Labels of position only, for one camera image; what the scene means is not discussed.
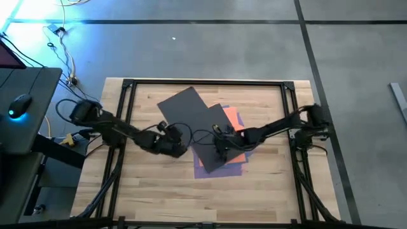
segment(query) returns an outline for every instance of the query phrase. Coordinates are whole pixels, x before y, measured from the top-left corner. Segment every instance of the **yellow object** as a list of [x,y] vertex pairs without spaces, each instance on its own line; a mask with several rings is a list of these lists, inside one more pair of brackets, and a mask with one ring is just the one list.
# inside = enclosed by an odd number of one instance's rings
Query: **yellow object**
[[66,138],[60,144],[68,144],[70,147],[75,146],[74,139],[71,134],[67,134]]

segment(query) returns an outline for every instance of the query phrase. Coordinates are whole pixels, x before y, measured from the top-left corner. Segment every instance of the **black desk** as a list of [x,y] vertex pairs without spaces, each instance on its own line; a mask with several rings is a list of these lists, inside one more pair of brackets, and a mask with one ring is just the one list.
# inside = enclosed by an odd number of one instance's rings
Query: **black desk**
[[[0,69],[0,85],[12,71]],[[26,202],[26,212],[32,212],[40,190],[37,184],[44,155],[78,168],[83,164],[83,155],[37,134],[61,73],[59,68],[16,69],[0,88],[0,142],[7,153],[2,155],[1,161],[4,179],[0,187],[0,225],[18,222]],[[18,120],[11,120],[8,116],[10,103],[15,97],[29,92],[37,75],[27,113]]]

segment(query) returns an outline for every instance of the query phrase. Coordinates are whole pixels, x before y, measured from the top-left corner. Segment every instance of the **wooden tabletop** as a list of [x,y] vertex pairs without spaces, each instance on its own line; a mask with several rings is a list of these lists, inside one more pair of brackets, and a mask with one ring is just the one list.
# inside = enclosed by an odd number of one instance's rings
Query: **wooden tabletop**
[[[105,110],[116,113],[122,81],[123,78],[106,79],[101,99]],[[294,84],[298,105],[313,104],[310,82]],[[157,104],[189,86],[138,84],[131,124],[145,128],[164,120]],[[236,107],[245,127],[261,127],[284,117],[277,87],[194,85],[194,88],[208,107],[217,103]],[[100,143],[97,139],[89,150]],[[82,212],[99,190],[107,151],[108,147],[103,146],[86,159],[71,215]],[[308,154],[314,190],[332,215],[339,218],[327,156],[317,148]],[[300,218],[293,177],[285,133],[257,147],[249,162],[242,165],[241,176],[207,179],[194,179],[191,150],[176,159],[147,153],[129,141],[114,216],[136,221],[289,223],[290,219]],[[310,218],[308,197],[303,192]],[[107,215],[109,195],[103,216]]]

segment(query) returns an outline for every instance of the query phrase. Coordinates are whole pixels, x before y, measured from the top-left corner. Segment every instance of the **computer mouse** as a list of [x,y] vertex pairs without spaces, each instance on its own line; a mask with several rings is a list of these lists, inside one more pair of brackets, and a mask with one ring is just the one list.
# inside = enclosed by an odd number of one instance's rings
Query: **computer mouse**
[[15,98],[8,108],[8,114],[11,118],[22,116],[30,106],[32,97],[29,94],[23,94]]

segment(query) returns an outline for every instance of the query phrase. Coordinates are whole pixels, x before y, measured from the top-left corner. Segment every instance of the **gray floor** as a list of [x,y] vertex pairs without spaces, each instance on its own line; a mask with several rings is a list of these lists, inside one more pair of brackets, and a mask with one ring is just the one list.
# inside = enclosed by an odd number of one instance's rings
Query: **gray floor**
[[[300,2],[305,20],[407,20],[407,3],[402,0]],[[38,4],[25,0],[15,14],[15,22],[20,23],[11,23],[7,35],[32,58],[62,67],[42,31],[48,25],[42,24],[44,19],[61,23],[62,8]],[[291,0],[91,0],[67,7],[66,13],[68,20],[298,19]],[[65,43],[75,58],[81,86],[96,97],[107,77],[233,78],[310,80],[319,101],[299,25],[68,21],[66,28]],[[361,221],[403,228],[407,126],[388,83],[399,82],[407,95],[407,25],[308,25],[307,29]],[[57,38],[48,34],[57,44]],[[78,129],[55,114],[55,102],[65,97],[72,95],[58,88],[48,111],[54,136]],[[331,147],[328,150],[341,216],[350,222]],[[58,218],[68,217],[72,204],[68,197],[73,198],[74,188],[47,191],[41,201],[59,206]],[[63,192],[70,194],[62,201],[57,196]]]

